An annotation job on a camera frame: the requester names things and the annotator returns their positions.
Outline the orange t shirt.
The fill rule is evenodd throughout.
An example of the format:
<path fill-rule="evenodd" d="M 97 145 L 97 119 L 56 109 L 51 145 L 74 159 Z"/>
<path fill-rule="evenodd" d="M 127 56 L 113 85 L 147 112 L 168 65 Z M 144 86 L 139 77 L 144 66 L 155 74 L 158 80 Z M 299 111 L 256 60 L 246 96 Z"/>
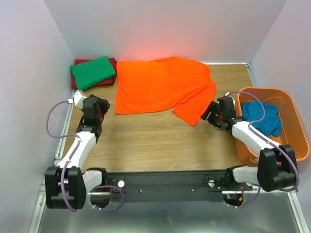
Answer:
<path fill-rule="evenodd" d="M 195 126 L 216 94 L 209 66 L 178 56 L 118 61 L 117 75 L 117 115 L 172 109 L 181 120 Z"/>

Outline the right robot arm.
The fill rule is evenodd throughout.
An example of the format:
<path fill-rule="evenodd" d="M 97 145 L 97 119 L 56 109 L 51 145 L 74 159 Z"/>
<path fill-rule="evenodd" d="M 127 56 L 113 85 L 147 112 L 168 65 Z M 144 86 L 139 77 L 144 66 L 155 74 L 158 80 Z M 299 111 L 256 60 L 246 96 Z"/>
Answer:
<path fill-rule="evenodd" d="M 300 177 L 293 147 L 269 139 L 250 122 L 237 116 L 231 97 L 212 101 L 201 119 L 243 142 L 259 159 L 257 167 L 228 168 L 223 179 L 227 189 L 235 190 L 241 183 L 256 185 L 266 192 L 291 192 L 298 188 Z"/>

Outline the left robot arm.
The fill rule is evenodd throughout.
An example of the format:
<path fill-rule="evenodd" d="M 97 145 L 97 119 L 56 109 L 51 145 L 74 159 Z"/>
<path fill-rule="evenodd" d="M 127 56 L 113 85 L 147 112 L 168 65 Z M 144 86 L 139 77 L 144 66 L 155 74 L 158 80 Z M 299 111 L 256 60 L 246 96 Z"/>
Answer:
<path fill-rule="evenodd" d="M 104 116 L 110 108 L 107 100 L 95 95 L 85 96 L 80 90 L 66 101 L 82 111 L 82 117 L 67 154 L 45 172 L 46 206 L 49 209 L 69 209 L 75 212 L 82 209 L 86 195 L 95 189 L 102 192 L 108 180 L 104 168 L 92 168 L 83 173 L 82 168 L 92 148 L 102 133 Z"/>

